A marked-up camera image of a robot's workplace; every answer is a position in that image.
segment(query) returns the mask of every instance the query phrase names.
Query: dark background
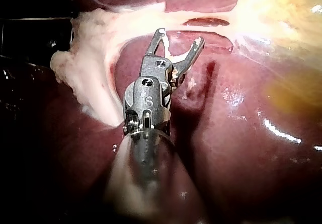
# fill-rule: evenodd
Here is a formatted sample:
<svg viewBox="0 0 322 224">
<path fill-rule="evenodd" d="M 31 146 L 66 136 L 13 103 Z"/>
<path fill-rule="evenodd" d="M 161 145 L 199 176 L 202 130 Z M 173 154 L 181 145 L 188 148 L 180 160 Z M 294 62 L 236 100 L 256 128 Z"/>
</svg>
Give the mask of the dark background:
<svg viewBox="0 0 322 224">
<path fill-rule="evenodd" d="M 73 0 L 0 0 L 0 55 L 49 66 L 54 52 L 69 49 L 77 14 Z"/>
</svg>

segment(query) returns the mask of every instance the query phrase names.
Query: pin screw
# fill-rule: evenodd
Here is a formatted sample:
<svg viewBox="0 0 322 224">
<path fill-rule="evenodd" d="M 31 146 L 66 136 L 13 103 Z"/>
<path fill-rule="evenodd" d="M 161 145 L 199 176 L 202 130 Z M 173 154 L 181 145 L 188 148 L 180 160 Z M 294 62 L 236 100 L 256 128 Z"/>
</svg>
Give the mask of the pin screw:
<svg viewBox="0 0 322 224">
<path fill-rule="evenodd" d="M 145 78 L 143 81 L 142 81 L 142 84 L 146 87 L 150 87 L 153 85 L 153 81 L 150 79 L 150 78 Z"/>
</svg>

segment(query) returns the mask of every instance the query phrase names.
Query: white fat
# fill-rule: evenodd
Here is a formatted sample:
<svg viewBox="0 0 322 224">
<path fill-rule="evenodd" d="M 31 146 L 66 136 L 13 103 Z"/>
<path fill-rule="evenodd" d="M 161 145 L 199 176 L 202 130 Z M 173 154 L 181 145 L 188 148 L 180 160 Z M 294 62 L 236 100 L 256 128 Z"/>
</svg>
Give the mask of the white fat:
<svg viewBox="0 0 322 224">
<path fill-rule="evenodd" d="M 115 6 L 114 10 L 118 13 L 95 9 L 72 20 L 75 38 L 71 49 L 55 53 L 50 66 L 57 81 L 68 84 L 79 103 L 93 110 L 86 111 L 87 114 L 116 127 L 123 121 L 123 110 L 110 69 L 117 63 L 122 48 L 130 40 L 153 34 L 159 28 L 217 32 L 216 27 L 186 26 L 183 23 L 223 13 L 164 12 L 165 2 L 140 7 Z M 172 63 L 186 58 L 188 51 L 182 55 L 171 55 L 167 35 L 163 42 L 165 57 Z"/>
</svg>

